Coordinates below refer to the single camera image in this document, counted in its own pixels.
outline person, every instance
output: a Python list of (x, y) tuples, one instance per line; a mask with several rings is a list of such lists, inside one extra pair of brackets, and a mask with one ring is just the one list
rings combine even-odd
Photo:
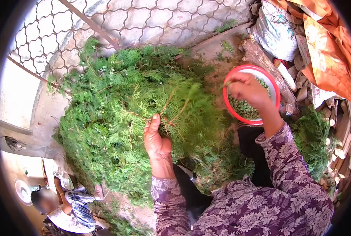
[[(291, 130), (268, 92), (251, 74), (235, 73), (227, 81), (232, 96), (245, 98), (258, 109), (263, 121), (263, 128), (244, 126), (238, 130), (242, 153), (253, 158), (256, 165), (253, 177), (230, 182), (210, 199), (202, 199), (196, 187), (190, 188), (191, 181), (187, 182), (187, 177), (173, 165), (172, 142), (161, 138), (160, 117), (155, 114), (145, 125), (144, 143), (153, 174), (156, 235), (324, 234), (333, 204), (308, 173)], [(195, 209), (199, 212), (190, 214)], [(189, 215), (198, 217), (199, 213), (191, 224)]]
[(31, 193), (31, 202), (35, 209), (47, 213), (48, 218), (60, 229), (74, 233), (89, 233), (95, 229), (95, 221), (88, 208), (88, 203), (104, 199), (103, 189), (95, 185), (94, 194), (80, 185), (73, 191), (62, 188), (60, 179), (55, 177), (57, 195), (50, 189), (41, 189)]

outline wood pile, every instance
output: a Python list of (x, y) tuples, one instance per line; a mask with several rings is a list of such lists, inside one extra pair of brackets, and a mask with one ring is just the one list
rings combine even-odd
[(329, 121), (330, 132), (338, 139), (338, 145), (329, 159), (326, 172), (319, 184), (325, 190), (334, 187), (332, 201), (338, 204), (337, 196), (344, 193), (351, 183), (351, 102), (341, 97), (331, 97), (316, 109)]

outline plastic bowl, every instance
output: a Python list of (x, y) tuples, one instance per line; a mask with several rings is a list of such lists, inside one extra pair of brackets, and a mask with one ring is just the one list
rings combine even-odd
[[(276, 108), (279, 109), (281, 105), (281, 93), (279, 91), (279, 87), (277, 86), (274, 78), (264, 69), (254, 66), (254, 65), (242, 65), (233, 68), (228, 75), (225, 77), (224, 82), (227, 80), (227, 77), (231, 74), (241, 72), (241, 73), (251, 73), (252, 75), (262, 79), (267, 86), (270, 88), (270, 99), (275, 104)], [(249, 124), (249, 125), (263, 125), (262, 119), (258, 118), (255, 120), (247, 120), (242, 116), (238, 115), (232, 108), (231, 104), (228, 100), (228, 90), (226, 87), (223, 87), (223, 97), (224, 102), (230, 113), (236, 117), (237, 119), (241, 120), (242, 122)]]

